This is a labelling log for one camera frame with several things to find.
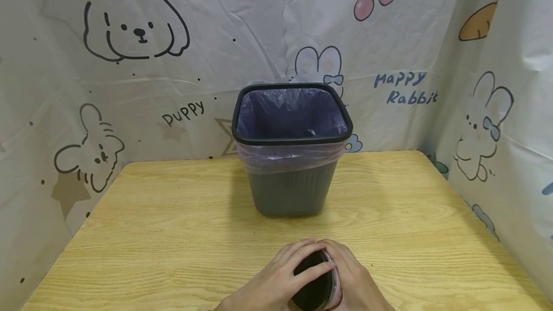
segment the gray trash can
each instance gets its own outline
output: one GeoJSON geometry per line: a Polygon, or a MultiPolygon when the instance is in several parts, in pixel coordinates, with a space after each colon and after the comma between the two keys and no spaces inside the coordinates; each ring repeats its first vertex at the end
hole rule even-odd
{"type": "Polygon", "coordinates": [[[321,83],[244,88],[232,134],[255,208],[265,216],[308,216],[323,208],[353,125],[334,89],[321,83]]]}

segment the blue bow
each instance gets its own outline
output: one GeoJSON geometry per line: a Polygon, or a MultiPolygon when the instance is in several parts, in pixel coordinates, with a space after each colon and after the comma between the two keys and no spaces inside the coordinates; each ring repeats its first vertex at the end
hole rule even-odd
{"type": "Polygon", "coordinates": [[[490,134],[494,141],[499,141],[499,135],[501,135],[501,130],[499,129],[499,126],[496,126],[492,123],[492,119],[490,119],[489,116],[484,118],[483,123],[484,129],[491,130],[490,134]]]}
{"type": "Polygon", "coordinates": [[[324,84],[335,83],[337,85],[342,85],[342,83],[344,83],[344,77],[341,74],[339,74],[338,76],[331,76],[326,74],[323,78],[323,82],[324,84]]]}

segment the wood grain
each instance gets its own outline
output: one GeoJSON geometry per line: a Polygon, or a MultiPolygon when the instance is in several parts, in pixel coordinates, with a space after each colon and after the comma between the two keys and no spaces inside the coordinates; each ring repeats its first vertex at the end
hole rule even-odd
{"type": "Polygon", "coordinates": [[[302,219],[257,213],[237,159],[132,163],[24,310],[212,310],[310,236],[348,245],[398,311],[553,310],[414,151],[346,154],[302,219]]]}

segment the black lid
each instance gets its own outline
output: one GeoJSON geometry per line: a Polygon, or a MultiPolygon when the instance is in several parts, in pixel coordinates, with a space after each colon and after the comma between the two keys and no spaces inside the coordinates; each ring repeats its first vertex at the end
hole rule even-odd
{"type": "MultiPolygon", "coordinates": [[[[314,252],[295,268],[294,275],[298,275],[310,267],[327,261],[328,258],[324,252],[314,252]]],[[[303,311],[319,310],[319,308],[325,307],[330,302],[333,287],[334,278],[332,271],[329,271],[300,289],[292,297],[292,301],[303,311]]]]}

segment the cartoon dog face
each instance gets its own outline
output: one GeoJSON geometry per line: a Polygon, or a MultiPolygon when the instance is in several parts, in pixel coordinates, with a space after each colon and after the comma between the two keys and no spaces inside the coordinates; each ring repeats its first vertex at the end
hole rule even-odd
{"type": "Polygon", "coordinates": [[[467,179],[486,181],[487,168],[481,159],[495,155],[505,120],[514,98],[504,86],[495,88],[493,72],[485,72],[476,83],[467,103],[462,135],[457,142],[454,159],[467,179]]]}
{"type": "Polygon", "coordinates": [[[62,174],[77,172],[95,192],[102,192],[119,160],[117,154],[125,144],[113,135],[110,123],[102,121],[102,114],[93,104],[83,104],[81,123],[86,132],[79,144],[65,146],[54,155],[54,167],[62,174]]]}
{"type": "Polygon", "coordinates": [[[296,56],[296,74],[299,78],[308,82],[330,85],[338,96],[342,97],[344,78],[340,70],[342,70],[342,56],[334,46],[323,49],[320,56],[313,47],[303,47],[296,56]]]}
{"type": "Polygon", "coordinates": [[[103,60],[144,60],[180,56],[190,36],[168,0],[92,0],[84,7],[84,45],[103,60]]]}

